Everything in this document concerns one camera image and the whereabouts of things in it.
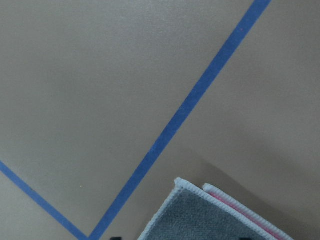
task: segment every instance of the blue line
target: blue line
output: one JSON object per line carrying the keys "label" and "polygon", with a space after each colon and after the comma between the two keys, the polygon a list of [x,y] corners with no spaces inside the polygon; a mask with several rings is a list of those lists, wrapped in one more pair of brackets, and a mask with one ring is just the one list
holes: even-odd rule
{"label": "blue line", "polygon": [[106,211],[96,228],[91,233],[89,240],[99,240],[102,237],[121,208],[125,205],[131,194],[135,191],[160,154],[177,133],[181,125],[187,119],[191,111],[195,108],[201,97],[205,94],[207,89],[226,65],[228,60],[231,58],[242,40],[248,34],[250,29],[253,27],[270,2],[271,0],[255,0],[253,2],[249,10],[246,12],[242,20],[239,22],[207,70],[204,72],[200,80],[193,87],[190,94],[182,103],[181,107],[155,141],[140,165],[134,171],[133,175],[115,198],[112,205]]}
{"label": "blue line", "polygon": [[50,214],[55,220],[57,220],[62,226],[64,226],[78,240],[88,240],[86,235],[84,235],[75,225],[73,225],[60,212],[58,212],[58,210],[51,206],[50,203],[44,200],[38,193],[36,193],[31,187],[29,187],[2,161],[0,161],[0,171],[3,172],[3,174],[6,175],[15,185],[17,185],[22,191],[24,191],[37,204],[39,204],[40,207],[42,207],[48,214]]}

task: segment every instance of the cloth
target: cloth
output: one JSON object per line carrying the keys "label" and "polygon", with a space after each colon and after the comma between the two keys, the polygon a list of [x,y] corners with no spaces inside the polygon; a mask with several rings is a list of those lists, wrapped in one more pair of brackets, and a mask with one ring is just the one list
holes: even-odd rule
{"label": "cloth", "polygon": [[177,178],[138,240],[292,240],[263,218],[256,220],[258,215],[217,188],[209,184],[204,188],[208,193]]}

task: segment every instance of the thick blue line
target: thick blue line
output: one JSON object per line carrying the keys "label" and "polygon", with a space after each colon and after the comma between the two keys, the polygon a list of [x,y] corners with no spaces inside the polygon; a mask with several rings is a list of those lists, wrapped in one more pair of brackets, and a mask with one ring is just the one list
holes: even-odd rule
{"label": "thick blue line", "polygon": [[195,108],[201,97],[205,94],[207,89],[226,65],[228,60],[231,58],[242,40],[248,34],[250,29],[253,27],[270,2],[271,0],[255,0],[253,2],[249,10],[246,12],[242,20],[239,22],[207,70],[204,72],[200,80],[193,87],[192,91],[184,100],[181,107],[155,141],[154,145],[134,171],[133,175],[115,198],[112,205],[106,211],[96,228],[91,233],[89,240],[99,240],[102,237],[131,194],[135,191],[160,154],[177,133],[181,125],[187,119],[191,111]]}
{"label": "thick blue line", "polygon": [[36,193],[31,187],[29,187],[2,161],[0,161],[0,171],[3,172],[3,174],[6,175],[15,185],[17,185],[22,191],[24,191],[37,204],[39,204],[40,207],[42,207],[48,214],[50,214],[55,220],[57,220],[62,226],[64,226],[78,240],[88,240],[86,235],[84,235],[75,225],[73,225],[60,212],[58,212],[58,210],[51,206],[50,203],[44,200],[38,193]]}

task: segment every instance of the blue stripe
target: blue stripe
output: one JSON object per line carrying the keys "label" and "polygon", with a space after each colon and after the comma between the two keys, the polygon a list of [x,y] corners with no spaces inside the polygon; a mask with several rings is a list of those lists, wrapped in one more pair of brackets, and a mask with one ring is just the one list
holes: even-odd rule
{"label": "blue stripe", "polygon": [[75,225],[73,225],[68,219],[66,219],[58,210],[44,200],[38,193],[36,193],[31,187],[29,187],[20,177],[18,177],[13,171],[11,171],[2,161],[0,161],[0,171],[3,172],[15,185],[17,185],[22,191],[24,191],[30,198],[32,198],[37,204],[40,205],[48,214],[50,214],[55,220],[57,220],[62,226],[64,226],[72,235],[78,240],[87,240],[84,235]]}
{"label": "blue stripe", "polygon": [[224,43],[200,80],[193,87],[192,91],[184,100],[181,107],[155,141],[140,165],[134,171],[133,175],[115,198],[112,205],[106,211],[96,228],[91,233],[89,237],[90,240],[99,240],[102,237],[121,208],[125,205],[131,194],[135,191],[160,154],[177,133],[181,125],[187,119],[191,111],[195,108],[201,97],[205,94],[207,89],[226,65],[228,60],[231,58],[242,40],[248,34],[250,29],[253,27],[270,2],[271,0],[255,0],[253,2],[247,13]]}

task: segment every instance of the folded cloth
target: folded cloth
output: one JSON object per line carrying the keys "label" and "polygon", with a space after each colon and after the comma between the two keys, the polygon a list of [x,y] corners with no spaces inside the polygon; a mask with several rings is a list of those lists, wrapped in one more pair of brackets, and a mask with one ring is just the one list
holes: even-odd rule
{"label": "folded cloth", "polygon": [[177,178],[138,240],[292,240],[219,189],[204,188]]}

